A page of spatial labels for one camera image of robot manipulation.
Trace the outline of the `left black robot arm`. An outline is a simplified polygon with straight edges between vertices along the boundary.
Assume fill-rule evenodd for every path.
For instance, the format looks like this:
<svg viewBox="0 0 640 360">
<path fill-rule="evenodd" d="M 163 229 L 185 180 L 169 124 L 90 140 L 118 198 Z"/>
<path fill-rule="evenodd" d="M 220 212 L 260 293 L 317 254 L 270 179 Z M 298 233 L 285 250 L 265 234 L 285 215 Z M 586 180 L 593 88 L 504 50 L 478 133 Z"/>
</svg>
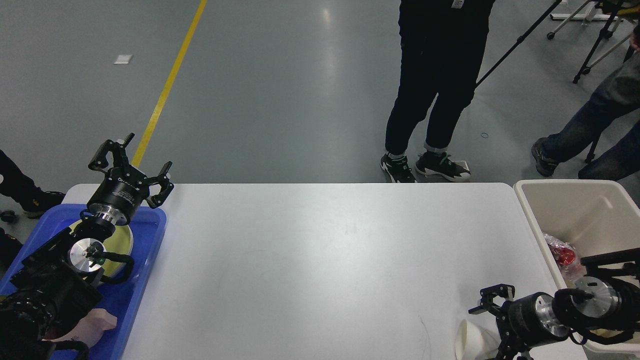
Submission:
<svg viewBox="0 0 640 360">
<path fill-rule="evenodd" d="M 3 360 L 118 360 L 155 257 L 174 185 L 103 142 L 88 168 L 103 180 L 86 204 L 63 203 L 37 223 L 1 280 Z"/>
</svg>

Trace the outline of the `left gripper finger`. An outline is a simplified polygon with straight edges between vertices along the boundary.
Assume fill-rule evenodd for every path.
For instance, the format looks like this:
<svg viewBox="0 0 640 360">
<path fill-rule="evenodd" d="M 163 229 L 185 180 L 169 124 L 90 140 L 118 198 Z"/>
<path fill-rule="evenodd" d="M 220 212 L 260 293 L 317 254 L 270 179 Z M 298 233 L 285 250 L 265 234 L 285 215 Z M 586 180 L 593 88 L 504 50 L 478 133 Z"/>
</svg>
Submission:
<svg viewBox="0 0 640 360">
<path fill-rule="evenodd" d="M 171 182 L 169 177 L 169 170 L 172 166 L 173 162 L 168 161 L 156 176 L 145 178 L 145 186 L 149 188 L 156 185 L 160 186 L 160 191 L 157 194 L 149 194 L 149 196 L 145 198 L 150 208 L 158 208 L 163 205 L 172 193 L 174 183 Z"/>
<path fill-rule="evenodd" d="M 126 148 L 134 138 L 130 133 L 122 142 L 105 140 L 87 165 L 89 170 L 104 174 L 106 180 L 134 180 L 135 171 L 128 159 Z"/>
</svg>

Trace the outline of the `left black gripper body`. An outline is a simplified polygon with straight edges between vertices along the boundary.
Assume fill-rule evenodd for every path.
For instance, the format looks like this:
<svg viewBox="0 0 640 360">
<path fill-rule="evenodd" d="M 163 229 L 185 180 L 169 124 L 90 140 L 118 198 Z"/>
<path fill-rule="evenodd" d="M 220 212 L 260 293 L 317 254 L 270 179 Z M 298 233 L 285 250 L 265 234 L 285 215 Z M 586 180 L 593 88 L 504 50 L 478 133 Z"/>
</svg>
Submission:
<svg viewBox="0 0 640 360">
<path fill-rule="evenodd" d="M 107 215 L 117 226 L 128 225 L 150 194 L 143 184 L 130 184 L 122 178 L 106 177 L 87 202 L 87 210 L 96 217 Z"/>
</svg>

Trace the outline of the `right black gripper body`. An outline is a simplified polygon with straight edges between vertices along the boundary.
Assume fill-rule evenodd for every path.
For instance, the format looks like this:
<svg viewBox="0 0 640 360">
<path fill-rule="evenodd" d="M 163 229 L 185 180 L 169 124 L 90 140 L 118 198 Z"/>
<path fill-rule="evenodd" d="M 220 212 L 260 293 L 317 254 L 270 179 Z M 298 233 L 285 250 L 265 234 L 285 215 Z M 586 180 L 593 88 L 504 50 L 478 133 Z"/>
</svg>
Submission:
<svg viewBox="0 0 640 360">
<path fill-rule="evenodd" d="M 506 300 L 501 310 L 500 337 L 512 348 L 533 348 L 563 342 L 570 330 L 553 310 L 554 297 L 535 292 L 517 300 Z"/>
</svg>

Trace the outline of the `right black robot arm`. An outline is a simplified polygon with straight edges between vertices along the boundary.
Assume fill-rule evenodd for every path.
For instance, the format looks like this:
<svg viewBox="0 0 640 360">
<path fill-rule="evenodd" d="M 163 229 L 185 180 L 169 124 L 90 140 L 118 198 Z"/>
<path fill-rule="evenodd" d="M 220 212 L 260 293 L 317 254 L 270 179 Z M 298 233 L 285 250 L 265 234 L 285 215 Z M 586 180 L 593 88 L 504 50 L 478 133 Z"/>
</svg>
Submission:
<svg viewBox="0 0 640 360">
<path fill-rule="evenodd" d="M 639 332 L 640 290 L 626 278 L 639 278 L 639 255 L 633 248 L 587 256 L 580 261 L 585 276 L 553 295 L 535 292 L 515 300 L 513 285 L 485 287 L 468 313 L 494 316 L 496 360 L 529 360 L 535 347 L 567 339 L 578 346 L 628 342 Z"/>
</svg>

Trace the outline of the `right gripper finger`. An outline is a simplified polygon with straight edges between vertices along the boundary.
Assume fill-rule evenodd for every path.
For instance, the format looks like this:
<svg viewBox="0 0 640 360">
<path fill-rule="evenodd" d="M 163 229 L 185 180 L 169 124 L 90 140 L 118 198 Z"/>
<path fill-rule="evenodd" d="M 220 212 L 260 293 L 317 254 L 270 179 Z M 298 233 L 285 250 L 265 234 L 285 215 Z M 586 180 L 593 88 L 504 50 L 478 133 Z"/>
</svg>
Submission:
<svg viewBox="0 0 640 360">
<path fill-rule="evenodd" d="M 469 315 L 480 315 L 489 312 L 493 316 L 506 316 L 508 308 L 514 300 L 515 286 L 509 284 L 497 284 L 480 290 L 478 305 L 468 310 Z M 494 303 L 496 297 L 504 300 L 502 305 Z"/>
<path fill-rule="evenodd" d="M 532 360 L 531 348 L 517 335 L 508 335 L 501 339 L 493 360 Z"/>
</svg>

